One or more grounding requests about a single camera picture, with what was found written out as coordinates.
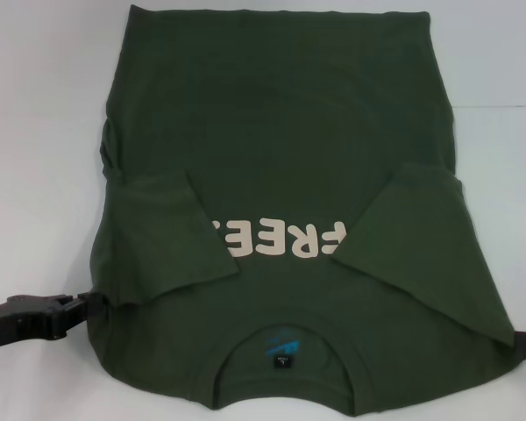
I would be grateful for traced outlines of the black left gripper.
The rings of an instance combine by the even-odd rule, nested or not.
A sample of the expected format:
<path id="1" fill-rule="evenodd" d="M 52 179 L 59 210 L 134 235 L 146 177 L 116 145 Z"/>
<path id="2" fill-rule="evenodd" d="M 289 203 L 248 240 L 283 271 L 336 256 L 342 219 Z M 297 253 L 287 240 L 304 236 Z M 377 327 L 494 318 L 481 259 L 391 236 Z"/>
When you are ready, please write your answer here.
<path id="1" fill-rule="evenodd" d="M 60 311 L 56 312 L 56 303 Z M 89 291 L 76 296 L 13 296 L 0 304 L 0 346 L 28 339 L 64 339 L 68 331 L 102 312 L 104 296 Z"/>

